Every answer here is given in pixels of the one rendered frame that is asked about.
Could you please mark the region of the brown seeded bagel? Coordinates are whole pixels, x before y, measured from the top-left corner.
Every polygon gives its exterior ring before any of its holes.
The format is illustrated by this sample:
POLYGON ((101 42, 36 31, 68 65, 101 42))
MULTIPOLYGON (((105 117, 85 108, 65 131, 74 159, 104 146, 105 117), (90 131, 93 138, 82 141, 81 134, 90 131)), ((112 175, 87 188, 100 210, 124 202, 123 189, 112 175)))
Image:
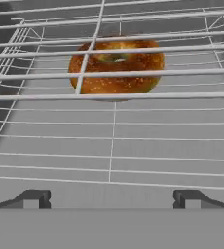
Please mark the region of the brown seeded bagel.
MULTIPOLYGON (((101 41, 95 50, 158 48, 156 40, 135 39, 101 41)), ((165 69, 165 55, 156 53, 99 53, 88 58, 86 72, 152 71, 165 69)), ((149 93, 161 80, 160 76, 83 78, 81 94, 149 93)))

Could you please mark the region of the grey toaster oven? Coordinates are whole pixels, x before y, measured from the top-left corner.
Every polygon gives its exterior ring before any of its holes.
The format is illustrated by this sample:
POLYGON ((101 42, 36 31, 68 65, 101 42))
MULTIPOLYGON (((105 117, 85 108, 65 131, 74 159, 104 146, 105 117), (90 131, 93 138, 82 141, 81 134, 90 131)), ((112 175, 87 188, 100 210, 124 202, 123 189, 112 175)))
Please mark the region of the grey toaster oven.
POLYGON ((0 205, 224 203, 224 0, 0 0, 0 205))

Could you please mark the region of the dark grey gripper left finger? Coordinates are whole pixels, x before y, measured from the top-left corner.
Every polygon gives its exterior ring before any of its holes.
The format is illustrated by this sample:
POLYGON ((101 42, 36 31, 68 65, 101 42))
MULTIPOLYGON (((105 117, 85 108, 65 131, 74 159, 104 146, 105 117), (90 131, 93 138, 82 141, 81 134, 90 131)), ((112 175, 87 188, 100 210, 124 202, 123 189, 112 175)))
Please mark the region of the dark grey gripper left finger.
POLYGON ((24 209, 27 201, 35 201, 39 209, 50 209, 50 190, 25 190, 13 199, 0 202, 0 208, 24 209))

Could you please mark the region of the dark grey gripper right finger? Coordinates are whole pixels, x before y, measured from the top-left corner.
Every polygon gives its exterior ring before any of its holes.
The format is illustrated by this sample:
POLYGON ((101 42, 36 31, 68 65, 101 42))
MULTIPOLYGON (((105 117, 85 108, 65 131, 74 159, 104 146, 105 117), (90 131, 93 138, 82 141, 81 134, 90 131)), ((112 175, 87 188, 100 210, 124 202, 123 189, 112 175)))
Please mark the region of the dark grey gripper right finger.
POLYGON ((174 190, 173 199, 174 209, 187 209, 192 201, 197 202, 200 209, 224 208, 224 202, 212 199, 199 190, 174 190))

